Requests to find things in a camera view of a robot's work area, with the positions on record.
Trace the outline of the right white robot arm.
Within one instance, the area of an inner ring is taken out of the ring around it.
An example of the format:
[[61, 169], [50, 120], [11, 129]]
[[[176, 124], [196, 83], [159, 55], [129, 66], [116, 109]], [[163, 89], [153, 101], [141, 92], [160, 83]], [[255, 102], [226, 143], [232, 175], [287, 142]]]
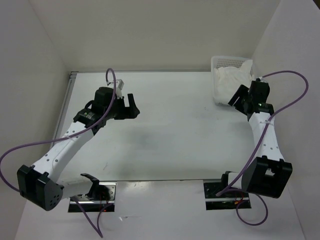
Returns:
[[272, 104], [267, 103], [269, 84], [259, 79], [250, 87], [240, 85], [229, 105], [246, 115], [254, 140], [254, 154], [242, 174], [226, 171], [221, 176], [220, 193], [229, 197], [237, 188], [270, 198], [279, 198], [292, 174], [292, 164], [280, 152]]

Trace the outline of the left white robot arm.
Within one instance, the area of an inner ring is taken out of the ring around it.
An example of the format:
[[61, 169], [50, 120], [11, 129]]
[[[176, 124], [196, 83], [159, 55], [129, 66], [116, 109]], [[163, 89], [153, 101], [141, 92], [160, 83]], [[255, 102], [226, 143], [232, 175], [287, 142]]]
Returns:
[[124, 97], [114, 94], [110, 87], [96, 90], [94, 99], [89, 101], [73, 118], [64, 140], [56, 143], [32, 166], [22, 165], [17, 171], [19, 193], [35, 205], [50, 211], [65, 198], [83, 195], [88, 200], [107, 196], [108, 188], [88, 174], [81, 173], [76, 180], [60, 180], [59, 177], [76, 153], [103, 128], [107, 121], [135, 119], [140, 110], [133, 94]]

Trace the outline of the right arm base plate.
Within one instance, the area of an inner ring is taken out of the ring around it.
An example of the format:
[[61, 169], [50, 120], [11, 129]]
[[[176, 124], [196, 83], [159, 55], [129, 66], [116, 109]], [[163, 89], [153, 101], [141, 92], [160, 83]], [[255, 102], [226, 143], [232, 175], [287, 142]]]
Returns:
[[204, 180], [204, 199], [207, 211], [213, 210], [234, 210], [238, 205], [239, 209], [251, 209], [248, 193], [230, 191], [216, 196], [224, 187], [219, 179]]

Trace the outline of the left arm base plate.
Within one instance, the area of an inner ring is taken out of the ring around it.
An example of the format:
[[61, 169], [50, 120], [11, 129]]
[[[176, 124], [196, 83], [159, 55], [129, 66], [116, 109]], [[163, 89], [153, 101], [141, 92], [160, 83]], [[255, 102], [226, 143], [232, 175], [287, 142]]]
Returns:
[[98, 189], [90, 195], [90, 188], [93, 186], [91, 181], [75, 182], [67, 185], [63, 195], [70, 198], [68, 204], [69, 213], [80, 213], [81, 209], [77, 203], [72, 200], [76, 199], [80, 206], [87, 213], [98, 213], [104, 207], [103, 212], [114, 212], [117, 182], [101, 181]]

